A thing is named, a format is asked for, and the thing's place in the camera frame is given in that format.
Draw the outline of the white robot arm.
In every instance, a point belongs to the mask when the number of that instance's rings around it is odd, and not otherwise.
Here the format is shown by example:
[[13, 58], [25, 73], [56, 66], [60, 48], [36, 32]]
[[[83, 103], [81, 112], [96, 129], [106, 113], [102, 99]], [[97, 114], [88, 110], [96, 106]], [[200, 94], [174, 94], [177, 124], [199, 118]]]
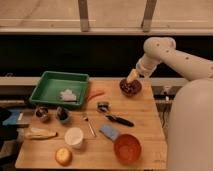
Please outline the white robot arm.
[[151, 37], [143, 50], [130, 78], [165, 63], [188, 80], [171, 107], [166, 171], [213, 171], [213, 61], [177, 50], [170, 37]]

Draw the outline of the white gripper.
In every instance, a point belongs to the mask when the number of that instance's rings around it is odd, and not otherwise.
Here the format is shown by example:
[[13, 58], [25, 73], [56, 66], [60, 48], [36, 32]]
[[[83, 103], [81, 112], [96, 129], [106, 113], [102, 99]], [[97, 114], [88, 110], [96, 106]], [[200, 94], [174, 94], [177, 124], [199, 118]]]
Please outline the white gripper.
[[133, 82], [139, 77], [139, 74], [143, 77], [150, 77], [155, 69], [156, 65], [152, 61], [140, 58], [136, 64], [136, 69], [131, 70], [126, 81], [128, 83]]

